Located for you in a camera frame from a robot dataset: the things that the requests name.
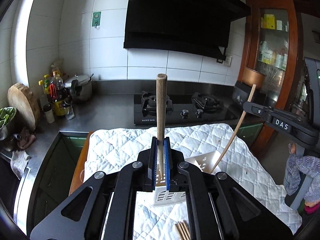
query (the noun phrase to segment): knitted glove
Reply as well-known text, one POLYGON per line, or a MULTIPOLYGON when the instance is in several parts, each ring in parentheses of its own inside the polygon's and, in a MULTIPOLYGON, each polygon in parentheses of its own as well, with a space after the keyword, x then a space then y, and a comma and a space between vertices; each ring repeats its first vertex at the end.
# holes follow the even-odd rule
POLYGON ((296 161, 299 171, 313 178, 304 196, 306 202, 316 202, 320 199, 320 159, 304 156, 296 161))
POLYGON ((300 183, 300 173, 296 165, 297 160, 296 154, 290 154, 287 160, 286 176, 284 176, 283 185, 288 195, 295 193, 300 183))

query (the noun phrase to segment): wooden cutting board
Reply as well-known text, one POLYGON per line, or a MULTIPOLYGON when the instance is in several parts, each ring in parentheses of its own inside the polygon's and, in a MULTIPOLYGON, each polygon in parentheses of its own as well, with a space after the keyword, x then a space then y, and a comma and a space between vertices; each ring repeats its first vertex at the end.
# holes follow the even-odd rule
POLYGON ((24 84, 17 83, 8 90, 8 103, 17 108, 30 132, 33 132, 40 118, 40 109, 32 91, 24 84))

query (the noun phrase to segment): electrical outlet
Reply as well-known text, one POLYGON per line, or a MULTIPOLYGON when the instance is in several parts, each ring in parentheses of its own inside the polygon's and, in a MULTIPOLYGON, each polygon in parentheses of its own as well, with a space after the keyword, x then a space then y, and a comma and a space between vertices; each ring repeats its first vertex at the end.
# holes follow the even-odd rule
POLYGON ((101 12, 94 12, 92 15, 92 27, 100 26, 101 12))
POLYGON ((223 64, 224 64, 225 66, 227 66, 227 67, 230 67, 231 59, 232 59, 232 57, 226 56, 226 60, 223 62, 223 64))

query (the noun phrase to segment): pressure cooker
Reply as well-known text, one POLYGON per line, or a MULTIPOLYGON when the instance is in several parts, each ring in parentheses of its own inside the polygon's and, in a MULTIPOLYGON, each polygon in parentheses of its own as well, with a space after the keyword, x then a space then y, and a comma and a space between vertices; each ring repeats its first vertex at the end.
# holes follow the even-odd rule
POLYGON ((75 74, 74 77, 65 81, 65 88, 68 89, 74 103, 83 103, 89 101, 92 96, 92 78, 87 75, 75 74))

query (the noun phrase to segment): blue gripper pad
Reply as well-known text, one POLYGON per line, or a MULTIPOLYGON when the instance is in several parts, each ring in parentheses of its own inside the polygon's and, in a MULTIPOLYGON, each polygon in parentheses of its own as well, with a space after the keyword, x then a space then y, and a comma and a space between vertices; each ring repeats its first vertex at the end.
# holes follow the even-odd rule
POLYGON ((170 167, 169 167, 168 143, 170 143, 170 141, 167 140, 167 138, 165 138, 164 139, 164 171, 165 171, 165 184, 166 184, 167 190, 169 190, 169 188, 170 188, 170 167))
POLYGON ((153 169, 152 169, 152 188, 156 189, 156 177, 157 177, 157 160, 158 160, 158 140, 156 139, 154 154, 153 154, 153 169))

